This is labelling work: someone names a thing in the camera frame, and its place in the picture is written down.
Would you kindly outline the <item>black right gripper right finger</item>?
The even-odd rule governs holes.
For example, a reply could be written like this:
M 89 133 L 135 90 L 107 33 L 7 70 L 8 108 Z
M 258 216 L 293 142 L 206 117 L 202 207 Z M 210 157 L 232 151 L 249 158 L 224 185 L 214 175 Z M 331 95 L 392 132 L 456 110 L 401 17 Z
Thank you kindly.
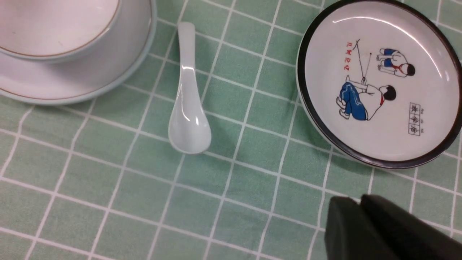
M 361 196 L 360 207 L 401 260 L 460 260 L 461 243 L 379 195 Z

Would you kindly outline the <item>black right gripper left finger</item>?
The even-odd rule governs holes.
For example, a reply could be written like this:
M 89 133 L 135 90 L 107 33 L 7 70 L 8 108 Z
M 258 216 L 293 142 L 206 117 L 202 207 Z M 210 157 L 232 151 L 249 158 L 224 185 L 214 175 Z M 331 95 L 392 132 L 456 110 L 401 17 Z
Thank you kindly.
M 359 204 L 334 196 L 328 205 L 324 244 L 328 260 L 396 260 Z

